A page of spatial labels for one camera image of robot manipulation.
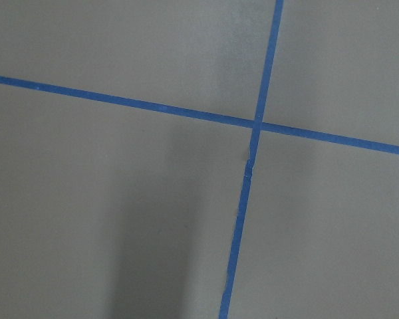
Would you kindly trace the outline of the blue tape strip right lengthwise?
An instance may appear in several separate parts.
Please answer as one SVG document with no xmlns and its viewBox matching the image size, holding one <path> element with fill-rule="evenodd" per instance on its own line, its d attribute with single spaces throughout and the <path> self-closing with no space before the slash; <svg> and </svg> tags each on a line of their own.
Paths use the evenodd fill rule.
<svg viewBox="0 0 399 319">
<path fill-rule="evenodd" d="M 259 140 L 261 135 L 261 127 L 263 125 L 263 116 L 265 113 L 265 107 L 267 103 L 267 95 L 269 91 L 269 85 L 271 81 L 271 73 L 273 70 L 273 62 L 275 58 L 275 51 L 277 47 L 277 40 L 279 36 L 279 28 L 283 15 L 283 0 L 276 0 L 273 18 L 271 23 L 271 29 L 269 33 L 269 39 L 267 43 L 267 50 L 265 60 L 263 64 L 263 72 L 261 77 L 261 83 L 259 87 L 259 93 L 257 97 L 257 103 L 255 107 L 255 116 L 253 119 L 250 141 L 249 141 L 249 153 L 248 159 L 245 164 L 243 183 L 239 196 L 239 205 L 237 209 L 237 216 L 233 228 L 233 237 L 231 240 L 229 258 L 227 262 L 227 272 L 225 287 L 221 295 L 221 302 L 219 306 L 218 318 L 224 319 L 229 317 L 229 308 L 231 304 L 231 297 L 233 293 L 233 285 L 235 283 L 235 275 L 237 271 L 237 264 L 239 259 L 239 252 L 241 249 L 241 241 L 243 236 L 243 228 L 245 224 L 245 218 L 247 214 L 247 206 L 249 201 L 249 194 L 251 190 L 251 182 L 253 178 L 253 170 L 255 167 L 257 150 L 259 147 Z"/>
</svg>

